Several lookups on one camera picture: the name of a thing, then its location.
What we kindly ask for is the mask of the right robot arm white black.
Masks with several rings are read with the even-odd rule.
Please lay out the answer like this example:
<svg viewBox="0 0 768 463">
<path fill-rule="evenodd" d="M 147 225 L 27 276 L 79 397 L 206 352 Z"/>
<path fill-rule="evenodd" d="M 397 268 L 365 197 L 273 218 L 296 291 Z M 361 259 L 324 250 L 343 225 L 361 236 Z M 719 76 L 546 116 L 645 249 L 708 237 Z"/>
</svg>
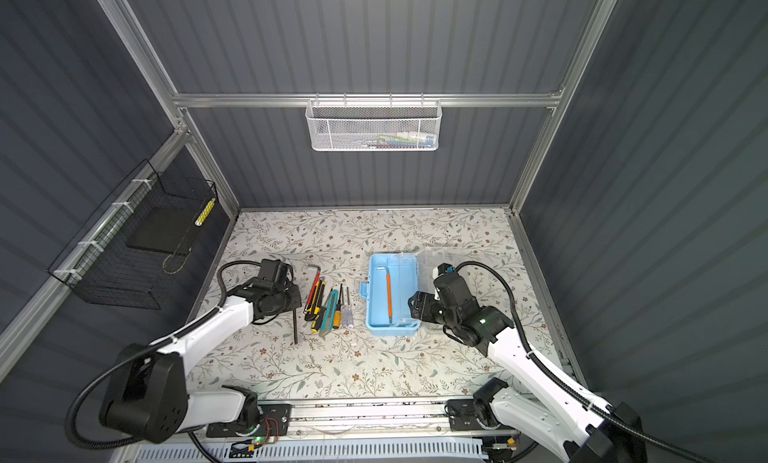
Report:
<svg viewBox="0 0 768 463">
<path fill-rule="evenodd" d="M 495 306 L 482 306 L 455 271 L 437 277 L 434 293 L 408 301 L 412 317 L 435 323 L 461 344 L 504 368 L 532 394 L 492 378 L 473 395 L 474 414 L 488 428 L 512 427 L 563 462 L 645 462 L 639 415 L 613 406 L 564 373 L 527 343 L 521 324 Z"/>
</svg>

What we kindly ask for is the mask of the red handled hex key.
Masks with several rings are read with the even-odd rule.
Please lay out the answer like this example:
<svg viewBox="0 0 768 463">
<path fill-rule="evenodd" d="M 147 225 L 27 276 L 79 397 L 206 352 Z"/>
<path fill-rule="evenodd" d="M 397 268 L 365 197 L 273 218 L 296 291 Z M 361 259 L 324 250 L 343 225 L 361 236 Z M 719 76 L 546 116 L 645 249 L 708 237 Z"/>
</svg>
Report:
<svg viewBox="0 0 768 463">
<path fill-rule="evenodd" d="M 314 299 L 315 299 L 315 293 L 317 292 L 317 289 L 318 289 L 319 279 L 320 279 L 321 271 L 322 271 L 321 267 L 319 265 L 317 265 L 317 264 L 309 263 L 307 266 L 309 268 L 314 268 L 316 270 L 316 272 L 315 272 L 315 275 L 314 275 L 314 280 L 313 280 L 313 282 L 311 284 L 311 287 L 310 287 L 310 290 L 309 290 L 309 293 L 308 293 L 307 302 L 305 304 L 305 308 L 304 308 L 304 313 L 305 314 L 309 314 L 310 310 L 312 308 L 312 305 L 313 305 L 313 302 L 314 302 Z"/>
</svg>

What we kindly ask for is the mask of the light blue plastic tool box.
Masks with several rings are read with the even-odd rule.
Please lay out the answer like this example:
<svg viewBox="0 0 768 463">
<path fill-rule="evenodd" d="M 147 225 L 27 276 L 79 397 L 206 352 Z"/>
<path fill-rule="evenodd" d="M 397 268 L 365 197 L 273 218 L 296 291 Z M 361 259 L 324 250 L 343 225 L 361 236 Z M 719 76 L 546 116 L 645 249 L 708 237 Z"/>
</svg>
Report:
<svg viewBox="0 0 768 463">
<path fill-rule="evenodd" d="M 389 324 L 386 278 L 379 266 L 391 273 L 393 322 Z M 365 299 L 365 324 L 375 337 L 411 337 L 421 322 L 410 315 L 408 300 L 418 291 L 418 264 L 411 253 L 374 253 L 369 259 L 367 281 L 361 282 L 359 294 Z"/>
</svg>

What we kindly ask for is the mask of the yellow black utility knife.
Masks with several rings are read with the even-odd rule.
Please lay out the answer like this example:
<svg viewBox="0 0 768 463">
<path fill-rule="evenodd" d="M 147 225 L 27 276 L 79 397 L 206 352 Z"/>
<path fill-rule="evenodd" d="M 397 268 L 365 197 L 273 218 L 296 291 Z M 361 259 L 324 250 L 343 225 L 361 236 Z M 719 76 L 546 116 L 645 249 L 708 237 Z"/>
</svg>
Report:
<svg viewBox="0 0 768 463">
<path fill-rule="evenodd" d="M 311 307 L 309 316 L 311 317 L 311 331 L 317 333 L 321 327 L 321 320 L 325 308 L 323 306 L 323 298 L 325 293 L 326 282 L 323 277 L 318 282 L 317 289 L 314 295 L 314 302 Z"/>
</svg>

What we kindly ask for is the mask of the black hex key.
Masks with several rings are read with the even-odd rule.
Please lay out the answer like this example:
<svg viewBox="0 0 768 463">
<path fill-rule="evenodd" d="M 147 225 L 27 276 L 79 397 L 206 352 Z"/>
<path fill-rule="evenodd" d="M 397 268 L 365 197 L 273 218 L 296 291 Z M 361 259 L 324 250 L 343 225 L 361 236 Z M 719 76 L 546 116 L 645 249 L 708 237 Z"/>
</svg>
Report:
<svg viewBox="0 0 768 463">
<path fill-rule="evenodd" d="M 299 335 L 298 335 L 298 317 L 297 317 L 297 310 L 292 310 L 292 330 L 293 330 L 293 344 L 298 345 L 299 342 Z"/>
</svg>

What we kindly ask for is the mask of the clear tool box lid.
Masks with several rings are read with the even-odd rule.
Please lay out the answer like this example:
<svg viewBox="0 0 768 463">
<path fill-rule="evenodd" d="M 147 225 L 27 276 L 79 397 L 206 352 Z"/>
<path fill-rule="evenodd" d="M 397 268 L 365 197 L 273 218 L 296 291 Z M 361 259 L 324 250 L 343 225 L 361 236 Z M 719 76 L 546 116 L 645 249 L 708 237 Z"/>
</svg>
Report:
<svg viewBox="0 0 768 463">
<path fill-rule="evenodd" d="M 473 260 L 471 251 L 452 247 L 428 247 L 415 253 L 418 264 L 418 285 L 425 291 L 434 281 L 434 269 L 443 263 L 456 266 L 467 260 Z"/>
</svg>

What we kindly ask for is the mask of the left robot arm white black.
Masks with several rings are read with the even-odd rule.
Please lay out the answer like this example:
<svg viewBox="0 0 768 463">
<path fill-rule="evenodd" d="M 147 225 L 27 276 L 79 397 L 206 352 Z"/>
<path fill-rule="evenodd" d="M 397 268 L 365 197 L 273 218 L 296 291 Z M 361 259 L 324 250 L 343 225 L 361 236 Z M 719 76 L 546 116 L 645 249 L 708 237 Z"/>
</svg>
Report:
<svg viewBox="0 0 768 463">
<path fill-rule="evenodd" d="M 182 430 L 232 424 L 245 434 L 261 425 L 257 395 L 242 386 L 189 392 L 191 370 L 224 340 L 251 324 L 264 325 L 302 306 L 290 264 L 257 262 L 258 273 L 232 289 L 204 315 L 148 346 L 131 345 L 108 382 L 99 421 L 140 440 L 161 443 Z"/>
</svg>

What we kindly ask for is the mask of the orange handled hex key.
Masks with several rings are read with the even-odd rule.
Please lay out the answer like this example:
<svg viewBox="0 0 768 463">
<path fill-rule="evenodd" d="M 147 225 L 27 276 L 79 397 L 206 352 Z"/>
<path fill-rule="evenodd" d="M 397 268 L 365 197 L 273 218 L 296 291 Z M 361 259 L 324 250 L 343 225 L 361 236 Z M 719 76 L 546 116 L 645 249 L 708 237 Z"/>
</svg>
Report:
<svg viewBox="0 0 768 463">
<path fill-rule="evenodd" d="M 386 291 L 387 291 L 387 310 L 389 324 L 393 322 L 393 300 L 392 300 L 392 286 L 391 286 L 391 273 L 388 266 L 379 266 L 376 268 L 378 271 L 385 272 L 386 278 Z"/>
</svg>

